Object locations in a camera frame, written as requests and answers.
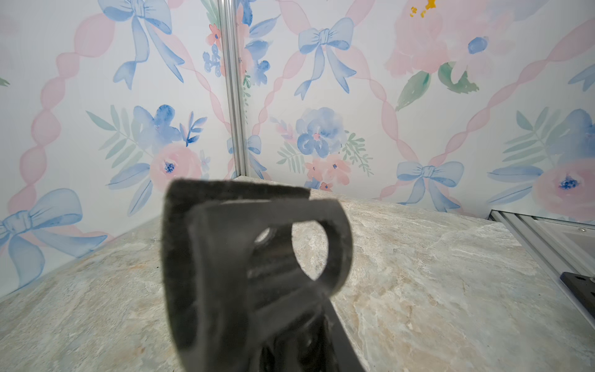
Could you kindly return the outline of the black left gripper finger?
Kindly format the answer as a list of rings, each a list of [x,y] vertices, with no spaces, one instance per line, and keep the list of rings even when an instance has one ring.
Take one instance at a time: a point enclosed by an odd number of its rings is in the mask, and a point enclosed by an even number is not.
[[[359,361],[330,300],[322,305],[322,309],[323,371],[364,372],[364,367]]]

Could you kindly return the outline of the aluminium mounting rail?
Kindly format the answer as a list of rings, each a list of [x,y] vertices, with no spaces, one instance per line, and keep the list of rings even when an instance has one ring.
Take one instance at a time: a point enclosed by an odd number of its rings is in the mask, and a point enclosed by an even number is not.
[[[593,326],[594,317],[576,300],[560,276],[570,272],[594,277],[594,226],[495,209],[490,218],[508,228]]]

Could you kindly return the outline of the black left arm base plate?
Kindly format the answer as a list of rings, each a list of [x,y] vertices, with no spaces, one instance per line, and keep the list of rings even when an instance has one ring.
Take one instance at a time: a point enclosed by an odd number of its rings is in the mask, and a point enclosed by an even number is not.
[[[563,272],[560,279],[590,316],[594,317],[594,277]]]

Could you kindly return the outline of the aluminium left corner post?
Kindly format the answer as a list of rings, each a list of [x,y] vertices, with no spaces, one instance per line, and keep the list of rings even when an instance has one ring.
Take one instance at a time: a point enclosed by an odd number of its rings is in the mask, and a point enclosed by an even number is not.
[[[241,85],[240,54],[236,27],[236,6],[232,0],[219,0],[223,60],[226,69],[226,90],[229,122],[232,128],[232,145],[237,176],[249,175],[249,158],[246,149],[243,116],[243,89]]]

